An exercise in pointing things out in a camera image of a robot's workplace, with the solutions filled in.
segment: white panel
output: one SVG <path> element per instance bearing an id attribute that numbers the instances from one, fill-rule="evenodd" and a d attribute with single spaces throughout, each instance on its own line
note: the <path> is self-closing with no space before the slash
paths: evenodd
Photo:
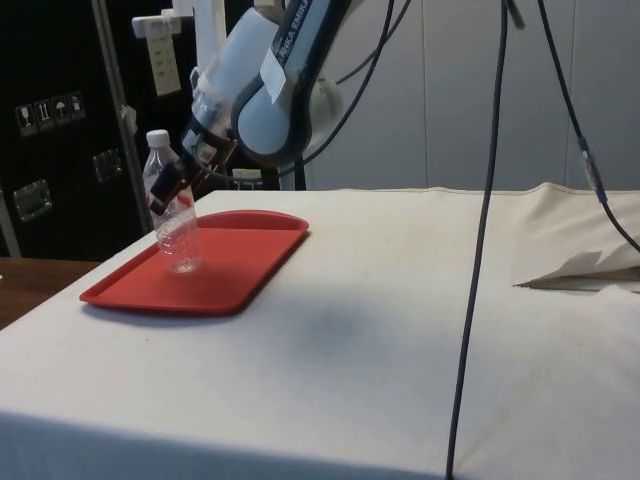
<path id="1" fill-rule="evenodd" d="M 396 12 L 402 3 L 396 1 Z M 307 169 L 310 188 L 426 186 L 421 4 L 414 1 L 409 8 L 345 128 Z M 376 47 L 386 10 L 386 1 L 369 1 L 349 18 L 327 65 L 327 73 L 335 80 Z M 345 106 L 351 103 L 365 73 L 343 85 Z"/>
<path id="2" fill-rule="evenodd" d="M 509 20 L 496 170 L 500 189 L 563 183 L 565 176 L 568 116 L 537 2 L 517 3 L 527 28 L 517 31 Z M 575 0 L 547 3 L 560 58 L 570 74 Z M 500 2 L 429 0 L 424 2 L 424 18 L 429 185 L 482 188 L 489 157 Z"/>
<path id="3" fill-rule="evenodd" d="M 605 187 L 640 188 L 640 2 L 578 0 L 573 99 Z M 573 132 L 568 184 L 586 187 Z"/>

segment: cloth fold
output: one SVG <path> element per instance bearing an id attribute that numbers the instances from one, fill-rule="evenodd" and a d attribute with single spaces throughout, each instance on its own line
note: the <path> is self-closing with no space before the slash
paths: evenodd
<path id="1" fill-rule="evenodd" d="M 611 225 L 594 195 L 544 184 L 515 221 L 516 286 L 599 291 L 618 284 L 640 292 L 640 254 Z M 640 237 L 640 193 L 609 203 L 625 230 Z"/>

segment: wooden surface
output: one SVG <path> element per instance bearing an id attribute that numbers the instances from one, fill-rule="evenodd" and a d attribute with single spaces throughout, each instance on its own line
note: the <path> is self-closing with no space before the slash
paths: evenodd
<path id="1" fill-rule="evenodd" d="M 99 263 L 0 258 L 0 330 Z"/>

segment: metal pole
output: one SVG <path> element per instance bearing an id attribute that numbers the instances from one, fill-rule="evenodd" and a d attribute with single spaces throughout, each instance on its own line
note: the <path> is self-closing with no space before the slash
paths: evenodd
<path id="1" fill-rule="evenodd" d="M 9 215 L 9 210 L 7 209 L 7 202 L 4 198 L 2 186 L 0 186 L 0 232 L 2 232 L 4 241 L 7 244 L 9 255 L 11 255 L 12 257 L 22 257 L 20 244 L 18 243 L 16 232 L 13 229 L 13 223 L 11 222 L 11 216 Z"/>
<path id="2" fill-rule="evenodd" d="M 122 106 L 126 105 L 127 101 L 122 84 L 122 77 L 120 76 L 115 45 L 113 43 L 109 15 L 104 0 L 91 0 L 91 6 L 93 7 L 93 15 L 98 29 L 100 49 L 102 50 L 107 78 L 109 80 L 109 89 L 111 91 L 113 108 L 124 149 L 125 162 L 129 170 L 129 180 L 131 181 L 131 187 L 136 201 L 136 209 L 143 233 L 147 233 L 152 229 L 151 216 L 146 204 L 146 194 L 144 184 L 142 183 L 142 168 L 140 167 L 135 140 L 126 126 L 124 118 L 122 118 L 120 114 Z"/>

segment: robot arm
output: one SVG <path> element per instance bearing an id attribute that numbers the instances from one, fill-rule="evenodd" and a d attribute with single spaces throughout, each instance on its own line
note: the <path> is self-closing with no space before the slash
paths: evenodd
<path id="1" fill-rule="evenodd" d="M 238 146 L 258 163 L 293 162 L 341 112 L 335 84 L 321 74 L 348 15 L 363 0 L 291 0 L 286 11 L 250 9 L 201 72 L 180 162 L 151 193 L 162 213 L 177 193 L 224 164 Z"/>

